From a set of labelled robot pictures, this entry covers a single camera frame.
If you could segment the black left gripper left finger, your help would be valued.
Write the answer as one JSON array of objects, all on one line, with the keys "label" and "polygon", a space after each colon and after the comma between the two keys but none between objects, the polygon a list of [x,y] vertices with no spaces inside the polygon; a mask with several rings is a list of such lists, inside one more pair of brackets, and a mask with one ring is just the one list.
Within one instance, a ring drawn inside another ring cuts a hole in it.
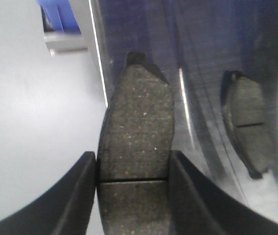
[{"label": "black left gripper left finger", "polygon": [[84,152],[49,190],[0,221],[0,235],[84,235],[96,188],[94,152]]}]

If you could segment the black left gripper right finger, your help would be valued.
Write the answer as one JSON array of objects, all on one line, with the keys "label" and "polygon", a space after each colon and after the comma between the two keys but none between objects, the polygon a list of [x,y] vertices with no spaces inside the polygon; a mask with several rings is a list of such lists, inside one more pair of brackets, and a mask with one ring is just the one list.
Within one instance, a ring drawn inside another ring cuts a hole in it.
[{"label": "black left gripper right finger", "polygon": [[171,151],[168,183],[178,235],[278,235],[278,223],[222,191],[181,151]]}]

